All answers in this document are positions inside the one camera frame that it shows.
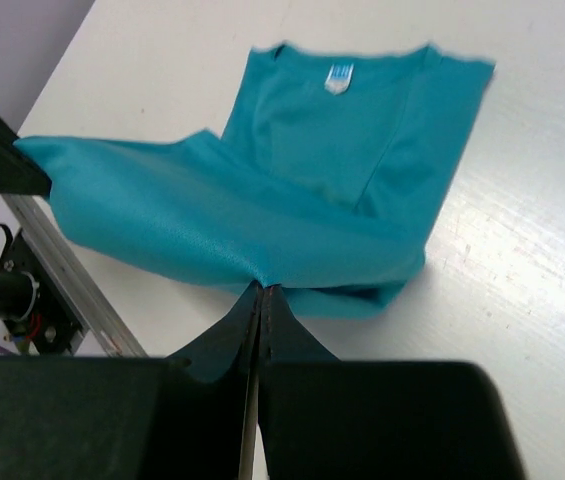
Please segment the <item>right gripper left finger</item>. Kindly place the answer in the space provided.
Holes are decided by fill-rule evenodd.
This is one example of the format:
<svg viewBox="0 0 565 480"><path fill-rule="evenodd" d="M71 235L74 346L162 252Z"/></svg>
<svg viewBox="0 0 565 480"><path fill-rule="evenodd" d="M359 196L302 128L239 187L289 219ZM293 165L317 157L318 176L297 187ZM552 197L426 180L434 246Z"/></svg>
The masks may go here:
<svg viewBox="0 0 565 480"><path fill-rule="evenodd" d="M165 358L0 356L0 479L248 479L262 287Z"/></svg>

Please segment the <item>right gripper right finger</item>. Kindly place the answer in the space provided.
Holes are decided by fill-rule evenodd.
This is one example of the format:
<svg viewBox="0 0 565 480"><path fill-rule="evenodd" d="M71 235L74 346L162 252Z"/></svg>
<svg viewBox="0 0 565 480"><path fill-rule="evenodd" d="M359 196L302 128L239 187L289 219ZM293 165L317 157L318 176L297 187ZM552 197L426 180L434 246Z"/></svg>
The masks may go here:
<svg viewBox="0 0 565 480"><path fill-rule="evenodd" d="M344 361L261 297L258 423L273 479L521 479L497 389L461 361Z"/></svg>

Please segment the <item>teal t-shirt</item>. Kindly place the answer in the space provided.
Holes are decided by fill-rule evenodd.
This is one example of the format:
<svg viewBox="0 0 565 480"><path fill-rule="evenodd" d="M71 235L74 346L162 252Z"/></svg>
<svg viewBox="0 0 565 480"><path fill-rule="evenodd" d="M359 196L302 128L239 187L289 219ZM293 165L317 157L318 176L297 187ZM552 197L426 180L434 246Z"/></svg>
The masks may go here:
<svg viewBox="0 0 565 480"><path fill-rule="evenodd" d="M424 266L493 72L433 45L352 57L280 44L249 54L221 135L16 147L81 247L195 285L280 286L300 315L372 316Z"/></svg>

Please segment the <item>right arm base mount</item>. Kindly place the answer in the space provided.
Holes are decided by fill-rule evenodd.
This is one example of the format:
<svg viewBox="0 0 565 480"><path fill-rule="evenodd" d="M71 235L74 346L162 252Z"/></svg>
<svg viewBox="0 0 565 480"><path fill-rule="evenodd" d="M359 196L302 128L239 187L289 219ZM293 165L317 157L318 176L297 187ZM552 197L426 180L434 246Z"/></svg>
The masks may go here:
<svg viewBox="0 0 565 480"><path fill-rule="evenodd" d="M21 355L73 355L83 326L24 238L0 223L0 323Z"/></svg>

